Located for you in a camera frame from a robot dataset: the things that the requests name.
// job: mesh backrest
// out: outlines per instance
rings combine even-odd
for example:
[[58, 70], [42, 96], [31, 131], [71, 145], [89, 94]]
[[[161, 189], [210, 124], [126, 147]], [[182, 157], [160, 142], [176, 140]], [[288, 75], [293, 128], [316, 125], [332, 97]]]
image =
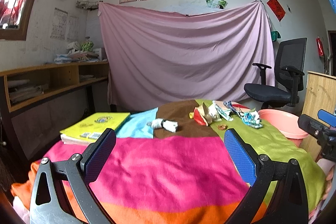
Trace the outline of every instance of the mesh backrest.
[[[274, 65], [275, 79], [286, 89], [291, 90], [293, 83], [287, 71], [281, 68], [284, 66], [292, 66], [300, 71], [303, 71], [305, 61], [307, 38], [297, 38], [288, 41], [283, 41], [279, 44], [279, 49]], [[303, 78], [299, 78], [298, 90], [303, 90]]]

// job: metal bolt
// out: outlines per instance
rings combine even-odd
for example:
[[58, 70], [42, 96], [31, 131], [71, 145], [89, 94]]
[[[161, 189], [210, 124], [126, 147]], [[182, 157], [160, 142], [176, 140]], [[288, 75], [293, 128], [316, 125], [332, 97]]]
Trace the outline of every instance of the metal bolt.
[[73, 154], [73, 155], [71, 156], [71, 159], [72, 159], [72, 160], [79, 160], [80, 157], [81, 157], [80, 154]]
[[42, 163], [42, 164], [47, 164], [47, 163], [48, 163], [48, 161], [49, 161], [49, 159], [48, 159], [48, 158], [43, 158], [43, 159], [41, 160], [41, 163]]
[[296, 159], [291, 159], [291, 164], [297, 165], [297, 160]]
[[265, 154], [261, 154], [260, 155], [260, 159], [262, 160], [262, 161], [268, 161], [268, 156], [267, 155], [265, 155]]

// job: red fire extinguisher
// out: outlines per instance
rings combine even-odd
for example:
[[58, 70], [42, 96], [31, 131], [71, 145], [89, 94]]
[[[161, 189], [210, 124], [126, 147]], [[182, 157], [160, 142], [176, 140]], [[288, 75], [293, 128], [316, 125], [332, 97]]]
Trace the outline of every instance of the red fire extinguisher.
[[323, 44], [322, 44], [321, 39], [319, 37], [317, 37], [316, 42], [317, 42], [317, 49], [318, 49], [318, 52], [319, 52], [319, 56], [324, 56]]

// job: office chair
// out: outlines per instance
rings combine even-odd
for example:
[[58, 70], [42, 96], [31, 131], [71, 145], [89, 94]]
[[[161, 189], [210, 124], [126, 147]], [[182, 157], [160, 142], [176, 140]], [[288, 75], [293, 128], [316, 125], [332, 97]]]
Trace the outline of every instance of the office chair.
[[283, 107], [288, 105], [295, 107], [299, 102], [298, 91], [303, 90], [303, 64], [305, 61], [307, 38], [297, 38], [283, 41], [279, 44], [277, 57], [274, 64], [275, 79], [283, 85], [287, 91], [275, 86], [266, 85], [266, 69], [270, 66], [253, 63], [260, 69], [261, 84], [245, 84], [244, 90], [252, 99], [262, 102], [261, 109], [271, 107]]

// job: pink trash can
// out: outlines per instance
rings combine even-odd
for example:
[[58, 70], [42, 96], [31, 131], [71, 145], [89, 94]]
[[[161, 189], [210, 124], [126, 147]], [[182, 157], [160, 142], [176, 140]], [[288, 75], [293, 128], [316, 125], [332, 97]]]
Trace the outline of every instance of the pink trash can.
[[258, 111], [260, 119], [265, 119], [272, 126], [276, 127], [285, 137], [300, 146], [308, 133], [299, 128], [298, 116], [277, 109], [262, 109]]

